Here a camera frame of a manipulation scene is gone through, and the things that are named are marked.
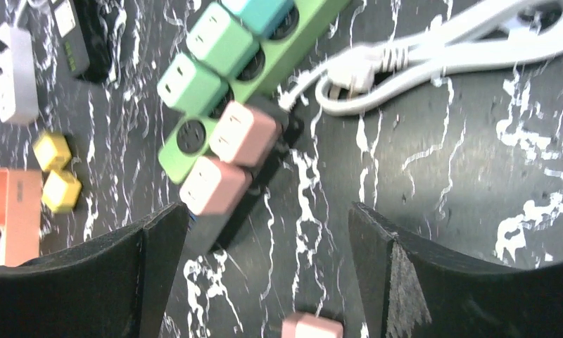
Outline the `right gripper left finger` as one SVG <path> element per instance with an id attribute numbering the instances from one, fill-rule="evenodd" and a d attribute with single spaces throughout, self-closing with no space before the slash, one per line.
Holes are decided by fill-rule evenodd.
<path id="1" fill-rule="evenodd" d="M 189 225 L 172 203 L 18 267 L 0 266 L 0 337 L 157 337 Z"/>

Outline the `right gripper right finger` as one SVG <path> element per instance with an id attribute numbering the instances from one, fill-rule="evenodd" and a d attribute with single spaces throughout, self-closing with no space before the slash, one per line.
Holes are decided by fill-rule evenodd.
<path id="1" fill-rule="evenodd" d="M 483 261 L 360 202 L 348 231 L 371 337 L 563 337 L 563 262 L 521 270 Z"/>

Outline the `long black power strip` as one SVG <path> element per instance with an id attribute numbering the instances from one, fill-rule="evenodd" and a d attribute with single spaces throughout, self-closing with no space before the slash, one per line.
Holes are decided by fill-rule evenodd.
<path id="1" fill-rule="evenodd" d="M 284 152 L 284 146 L 288 146 L 293 142 L 301 130 L 301 124 L 295 118 L 291 117 L 289 113 L 280 108 L 277 102 L 267 96 L 255 94 L 250 97 L 244 105 L 259 108 L 266 112 L 266 114 L 272 116 L 280 124 L 282 128 L 281 133 L 261 165 L 256 168 L 246 168 L 235 165 L 251 174 L 252 183 L 248 186 L 245 194 L 233 210 L 224 215 L 195 215 L 188 209 L 193 216 L 193 220 L 189 224 L 189 231 L 184 243 L 184 251 L 193 256 L 207 254 L 216 245 L 218 239 L 226 234 L 227 230 L 241 224 L 243 217 L 248 214 L 251 204 L 255 201 L 256 195 L 258 195 L 260 189 L 266 185 L 272 175 L 274 165 Z M 209 141 L 212 135 L 213 132 L 207 139 L 208 152 L 202 156 L 220 159 L 210 149 Z"/>

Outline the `yellow plug adapter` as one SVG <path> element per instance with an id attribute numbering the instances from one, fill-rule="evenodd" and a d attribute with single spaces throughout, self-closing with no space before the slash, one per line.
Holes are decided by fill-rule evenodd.
<path id="1" fill-rule="evenodd" d="M 54 214 L 71 212 L 80 196 L 82 183 L 68 170 L 50 170 L 42 190 L 43 204 Z"/>
<path id="2" fill-rule="evenodd" d="M 62 170 L 72 159 L 65 135 L 48 130 L 43 131 L 34 142 L 33 153 L 45 173 Z"/>

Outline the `pink plug adapter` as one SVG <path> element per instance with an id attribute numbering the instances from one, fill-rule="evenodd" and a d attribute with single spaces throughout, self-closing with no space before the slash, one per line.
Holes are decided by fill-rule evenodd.
<path id="1" fill-rule="evenodd" d="M 281 338 L 342 338 L 343 325 L 311 313 L 293 313 L 284 319 Z"/>
<path id="2" fill-rule="evenodd" d="M 271 151 L 281 130 L 280 124 L 259 108 L 230 101 L 209 145 L 225 163 L 256 168 Z"/>
<path id="3" fill-rule="evenodd" d="M 195 215 L 224 215 L 233 210 L 252 183 L 244 169 L 216 157 L 199 157 L 179 197 Z"/>

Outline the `white power strip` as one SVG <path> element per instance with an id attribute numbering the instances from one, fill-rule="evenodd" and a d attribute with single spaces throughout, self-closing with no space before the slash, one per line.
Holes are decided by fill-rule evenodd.
<path id="1" fill-rule="evenodd" d="M 0 25 L 0 120 L 29 125 L 39 116 L 31 34 L 8 23 Z"/>

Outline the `short black power strip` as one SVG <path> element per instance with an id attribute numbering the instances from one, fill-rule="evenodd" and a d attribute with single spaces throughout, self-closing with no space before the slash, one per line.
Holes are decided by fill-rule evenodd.
<path id="1" fill-rule="evenodd" d="M 55 0 L 49 8 L 70 75 L 92 83 L 106 80 L 111 56 L 100 3 Z"/>

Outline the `green power strip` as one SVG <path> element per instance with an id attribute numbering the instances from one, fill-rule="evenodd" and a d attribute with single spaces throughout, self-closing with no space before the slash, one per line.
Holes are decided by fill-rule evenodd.
<path id="1" fill-rule="evenodd" d="M 213 2 L 223 6 L 221 1 Z M 223 6 L 237 22 L 252 33 L 259 43 L 257 54 L 236 78 L 227 79 L 217 74 L 209 66 L 195 58 L 187 47 L 186 51 L 181 53 L 187 54 L 219 75 L 229 86 L 227 94 L 231 93 L 236 101 L 245 103 L 255 94 L 272 94 L 307 53 L 314 48 L 318 37 L 328 29 L 329 24 L 347 5 L 347 1 L 294 1 L 294 7 L 269 38 L 259 37 L 252 33 Z M 186 128 L 185 124 L 192 120 L 199 120 L 207 130 L 211 130 L 215 122 L 209 117 L 210 115 L 190 116 L 185 113 L 182 114 L 184 117 L 175 126 L 158 152 L 159 164 L 167 177 L 175 184 L 184 180 L 196 158 L 207 149 L 204 139 L 198 143 L 197 150 L 184 149 L 182 134 Z"/>

